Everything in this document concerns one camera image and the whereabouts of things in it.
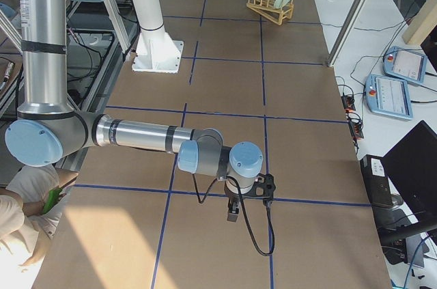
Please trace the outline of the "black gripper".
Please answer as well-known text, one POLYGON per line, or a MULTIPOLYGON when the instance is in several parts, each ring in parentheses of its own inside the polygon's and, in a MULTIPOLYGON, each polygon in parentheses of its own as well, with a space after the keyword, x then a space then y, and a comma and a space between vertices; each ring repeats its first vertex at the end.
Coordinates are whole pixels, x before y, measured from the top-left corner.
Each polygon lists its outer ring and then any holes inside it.
POLYGON ((224 185, 225 194, 228 197, 227 221, 237 222, 238 206, 240 203, 240 186, 235 179, 227 179, 224 185))

